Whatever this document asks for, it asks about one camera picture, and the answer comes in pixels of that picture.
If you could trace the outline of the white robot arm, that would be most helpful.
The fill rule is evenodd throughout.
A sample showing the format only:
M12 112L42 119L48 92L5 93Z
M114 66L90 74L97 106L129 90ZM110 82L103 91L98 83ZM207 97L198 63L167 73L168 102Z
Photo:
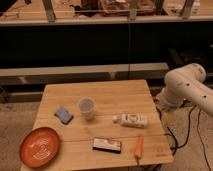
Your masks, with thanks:
M205 79L206 71L198 63L170 70L164 77L165 87L156 96L158 108L176 110L187 99L213 117L213 89L203 84Z

